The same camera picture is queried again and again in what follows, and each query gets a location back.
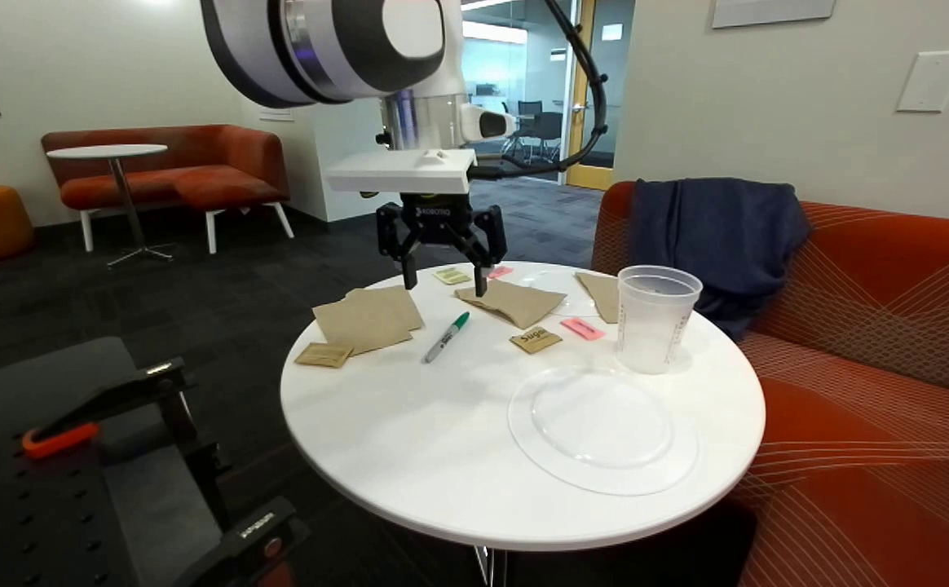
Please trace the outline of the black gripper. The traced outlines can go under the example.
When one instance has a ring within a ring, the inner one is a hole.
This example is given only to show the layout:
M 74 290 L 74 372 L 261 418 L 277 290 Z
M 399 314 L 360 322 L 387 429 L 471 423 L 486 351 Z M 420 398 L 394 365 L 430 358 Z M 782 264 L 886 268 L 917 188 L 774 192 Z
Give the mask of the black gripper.
M 419 288 L 419 246 L 449 246 L 473 264 L 473 290 L 486 293 L 486 271 L 507 259 L 501 210 L 473 210 L 465 197 L 405 192 L 374 213 L 380 251 L 394 259 L 405 290 Z

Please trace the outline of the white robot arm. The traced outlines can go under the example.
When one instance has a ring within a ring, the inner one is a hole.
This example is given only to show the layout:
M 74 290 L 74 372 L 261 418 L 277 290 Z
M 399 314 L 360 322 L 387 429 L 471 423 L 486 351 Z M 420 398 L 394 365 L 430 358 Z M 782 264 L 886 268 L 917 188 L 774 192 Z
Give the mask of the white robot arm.
M 374 151 L 330 169 L 337 188 L 399 192 L 374 213 L 380 251 L 419 283 L 410 253 L 449 246 L 473 288 L 507 259 L 500 210 L 471 206 L 477 139 L 514 122 L 465 100 L 460 0 L 199 0 L 204 43 L 237 93 L 265 107 L 380 97 Z

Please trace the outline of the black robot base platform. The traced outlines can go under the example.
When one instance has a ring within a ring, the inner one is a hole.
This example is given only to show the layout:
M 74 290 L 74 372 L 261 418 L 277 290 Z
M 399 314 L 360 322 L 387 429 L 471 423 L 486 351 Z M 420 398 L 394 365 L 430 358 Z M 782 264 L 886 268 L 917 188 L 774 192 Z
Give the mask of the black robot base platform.
M 219 540 L 147 368 L 113 335 L 0 368 L 0 587 L 182 587 Z M 85 422 L 95 440 L 23 458 L 25 429 Z

